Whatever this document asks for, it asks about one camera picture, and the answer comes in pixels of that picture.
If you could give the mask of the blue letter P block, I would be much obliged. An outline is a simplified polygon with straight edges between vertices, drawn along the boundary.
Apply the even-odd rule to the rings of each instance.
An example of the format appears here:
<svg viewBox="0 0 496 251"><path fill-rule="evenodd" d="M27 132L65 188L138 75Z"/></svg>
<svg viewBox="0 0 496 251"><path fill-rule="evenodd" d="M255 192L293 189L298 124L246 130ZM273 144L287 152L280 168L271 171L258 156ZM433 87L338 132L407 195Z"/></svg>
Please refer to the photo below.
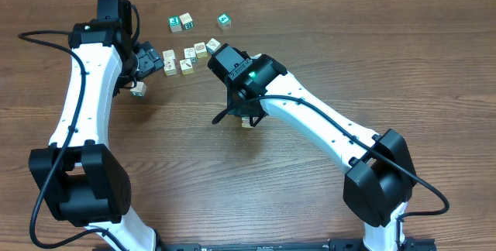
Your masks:
<svg viewBox="0 0 496 251"><path fill-rule="evenodd" d="M241 126L243 128L253 128L254 120L251 116L243 116L241 118Z"/></svg>

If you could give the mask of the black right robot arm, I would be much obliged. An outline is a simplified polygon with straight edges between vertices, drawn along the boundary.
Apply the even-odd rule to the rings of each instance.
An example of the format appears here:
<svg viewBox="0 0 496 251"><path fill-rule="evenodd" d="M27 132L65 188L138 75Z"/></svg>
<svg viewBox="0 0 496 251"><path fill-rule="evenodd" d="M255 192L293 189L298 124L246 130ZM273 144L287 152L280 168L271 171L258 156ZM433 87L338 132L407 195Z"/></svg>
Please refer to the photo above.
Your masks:
<svg viewBox="0 0 496 251"><path fill-rule="evenodd" d="M405 139L392 129L380 135L340 115L266 54L249 56L229 44L208 68L227 87L225 115L256 126L269 115L286 122L325 152L344 174L343 200L364 223L362 250L401 250L399 216L405 212L415 168Z"/></svg>

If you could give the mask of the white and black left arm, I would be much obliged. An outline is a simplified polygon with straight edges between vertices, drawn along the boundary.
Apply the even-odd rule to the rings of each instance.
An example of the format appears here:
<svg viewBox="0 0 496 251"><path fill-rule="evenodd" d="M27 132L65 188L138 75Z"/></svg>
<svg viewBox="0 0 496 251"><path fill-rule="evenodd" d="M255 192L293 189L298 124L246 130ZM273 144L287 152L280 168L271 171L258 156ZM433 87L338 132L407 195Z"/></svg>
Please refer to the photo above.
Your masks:
<svg viewBox="0 0 496 251"><path fill-rule="evenodd" d="M48 146L29 155L40 190L33 213L46 205L113 250L164 248L133 210L129 176L109 149L112 99L122 89L143 95L144 79L164 67L153 46L139 42L139 20L129 0L98 0L96 18L67 33L71 77L60 121Z"/></svg>

